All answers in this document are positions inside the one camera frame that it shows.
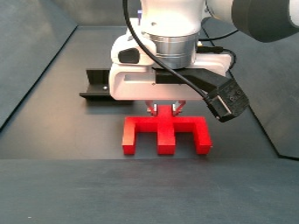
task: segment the red plastic piece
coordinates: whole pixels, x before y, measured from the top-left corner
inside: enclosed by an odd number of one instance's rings
[[[211,136],[206,119],[202,116],[174,116],[172,106],[158,106],[158,116],[127,117],[123,149],[126,155],[136,153],[136,133],[156,132],[158,154],[172,155],[175,153],[175,132],[192,132],[196,153],[206,155],[211,150]]]

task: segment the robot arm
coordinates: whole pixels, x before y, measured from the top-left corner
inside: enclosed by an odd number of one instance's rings
[[[200,94],[212,114],[226,122],[236,117],[248,105],[248,98],[238,83],[234,80],[224,80],[223,83],[216,83],[215,93],[204,94],[202,92],[204,88],[194,85],[174,71],[174,69],[206,70],[208,81],[212,82],[228,71],[228,55],[196,54],[202,20],[207,16],[204,9],[208,7],[215,18],[232,23],[258,41],[271,42],[299,32],[299,0],[140,1],[142,23],[135,24],[135,29],[132,25],[128,26],[131,33],[122,36],[112,47],[114,65],[110,71],[112,97],[118,100],[199,100]],[[130,24],[127,11],[126,21]],[[174,79],[159,82],[156,79],[159,67],[176,77],[182,76],[180,80],[190,87]],[[194,76],[198,76],[198,80],[203,83],[202,75]]]
[[[212,16],[232,23],[260,42],[299,32],[298,0],[207,0]]]

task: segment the black bracket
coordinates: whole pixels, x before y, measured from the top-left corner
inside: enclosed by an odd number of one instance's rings
[[[108,89],[108,74],[108,69],[87,69],[88,91],[79,94],[87,100],[115,101]]]
[[[207,92],[208,108],[220,122],[239,116],[248,106],[248,98],[234,79],[203,68],[183,68],[176,72],[196,87]],[[183,81],[163,69],[155,69],[156,84],[183,84]]]

